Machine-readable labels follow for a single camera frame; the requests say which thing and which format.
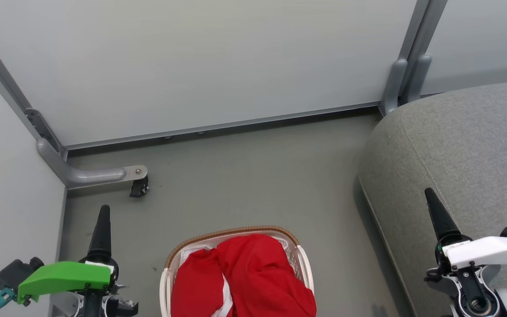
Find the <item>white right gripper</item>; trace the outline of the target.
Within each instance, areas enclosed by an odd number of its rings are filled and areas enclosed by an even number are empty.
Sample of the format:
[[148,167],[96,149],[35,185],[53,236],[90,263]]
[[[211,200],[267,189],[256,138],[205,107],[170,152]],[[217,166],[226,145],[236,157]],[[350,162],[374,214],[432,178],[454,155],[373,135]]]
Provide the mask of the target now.
[[507,317],[507,288],[491,285],[507,265],[507,237],[471,240],[461,235],[434,189],[424,193],[438,240],[438,266],[426,272],[425,281],[451,301],[449,314],[442,317]]

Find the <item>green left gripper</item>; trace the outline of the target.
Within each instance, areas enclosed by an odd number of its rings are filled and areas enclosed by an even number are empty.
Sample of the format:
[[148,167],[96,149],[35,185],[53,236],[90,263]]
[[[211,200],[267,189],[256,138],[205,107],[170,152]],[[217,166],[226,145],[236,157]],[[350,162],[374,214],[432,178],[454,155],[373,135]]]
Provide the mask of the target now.
[[42,295],[63,292],[77,298],[73,317],[136,317],[139,303],[119,295],[119,267],[111,259],[110,206],[102,205],[88,250],[80,262],[43,265],[18,286],[17,303],[28,305]]

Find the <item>red shirt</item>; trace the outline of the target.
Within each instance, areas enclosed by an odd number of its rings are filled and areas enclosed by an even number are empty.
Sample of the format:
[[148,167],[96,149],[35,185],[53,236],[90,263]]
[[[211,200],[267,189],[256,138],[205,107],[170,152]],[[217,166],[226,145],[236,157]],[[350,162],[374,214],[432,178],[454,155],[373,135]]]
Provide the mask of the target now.
[[171,317],[316,317],[314,293],[273,237],[233,237],[183,256]]

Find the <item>grey fabric sofa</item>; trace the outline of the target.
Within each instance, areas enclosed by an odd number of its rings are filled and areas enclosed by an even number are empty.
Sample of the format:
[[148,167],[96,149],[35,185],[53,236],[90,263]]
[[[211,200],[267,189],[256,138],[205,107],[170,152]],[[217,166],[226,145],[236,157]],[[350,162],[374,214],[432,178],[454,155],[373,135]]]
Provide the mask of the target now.
[[417,317],[449,313],[424,281],[437,242],[424,191],[435,190],[473,239],[507,227],[507,83],[467,88],[397,108],[374,128],[360,184]]

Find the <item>black caster wheel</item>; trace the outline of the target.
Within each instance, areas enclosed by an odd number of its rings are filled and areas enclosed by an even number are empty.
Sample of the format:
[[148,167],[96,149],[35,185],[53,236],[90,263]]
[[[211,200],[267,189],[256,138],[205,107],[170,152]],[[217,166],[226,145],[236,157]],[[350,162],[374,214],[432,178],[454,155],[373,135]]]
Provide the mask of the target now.
[[143,197],[147,194],[149,189],[149,178],[148,176],[134,180],[130,190],[130,197]]

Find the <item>grey partition support leg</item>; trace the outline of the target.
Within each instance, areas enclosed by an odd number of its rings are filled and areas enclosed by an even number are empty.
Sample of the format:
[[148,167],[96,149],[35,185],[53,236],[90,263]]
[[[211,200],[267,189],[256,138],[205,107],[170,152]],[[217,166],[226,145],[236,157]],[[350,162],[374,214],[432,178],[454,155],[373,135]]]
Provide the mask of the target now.
[[42,159],[44,159],[67,189],[87,188],[110,183],[135,182],[148,176],[148,168],[145,165],[96,170],[75,168],[62,159],[45,138],[37,140],[37,150]]

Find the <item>white laundry basket brown rim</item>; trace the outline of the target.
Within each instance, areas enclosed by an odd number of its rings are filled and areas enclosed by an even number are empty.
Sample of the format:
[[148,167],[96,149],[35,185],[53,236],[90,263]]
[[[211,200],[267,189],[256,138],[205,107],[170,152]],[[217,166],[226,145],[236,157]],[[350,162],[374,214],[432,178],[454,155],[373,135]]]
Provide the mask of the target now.
[[301,246],[300,241],[293,233],[275,225],[258,225],[225,229],[223,231],[192,237],[183,241],[171,251],[165,262],[159,282],[159,308],[161,317],[171,317],[172,288],[177,271],[183,264],[183,255],[190,254],[199,249],[212,249],[231,238],[238,236],[250,236],[253,234],[271,236],[278,240],[281,243],[284,252],[287,254],[288,262],[294,269],[296,277],[312,292],[315,291],[310,261]]

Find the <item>dark metal hinge bracket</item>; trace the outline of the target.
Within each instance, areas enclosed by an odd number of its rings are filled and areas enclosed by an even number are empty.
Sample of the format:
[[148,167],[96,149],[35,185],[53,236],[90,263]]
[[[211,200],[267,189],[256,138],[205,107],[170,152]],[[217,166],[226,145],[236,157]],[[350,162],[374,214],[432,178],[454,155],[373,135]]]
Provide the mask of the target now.
[[52,148],[58,152],[62,158],[64,158],[66,151],[64,150],[62,143],[60,143],[58,137],[54,134],[40,111],[28,108],[24,110],[23,113],[40,137],[46,139]]

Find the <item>grey partition foot post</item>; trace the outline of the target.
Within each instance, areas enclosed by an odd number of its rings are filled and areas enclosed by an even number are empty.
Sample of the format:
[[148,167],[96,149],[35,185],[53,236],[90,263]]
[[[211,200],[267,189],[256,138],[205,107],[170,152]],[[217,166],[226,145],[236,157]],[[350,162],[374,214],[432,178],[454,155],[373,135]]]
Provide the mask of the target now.
[[398,59],[393,62],[383,91],[379,110],[383,117],[399,107],[399,93],[403,78],[406,73],[408,62],[406,59]]
[[421,90],[432,60],[433,58],[429,54],[424,54],[417,59],[402,95],[403,103],[413,102],[421,98]]

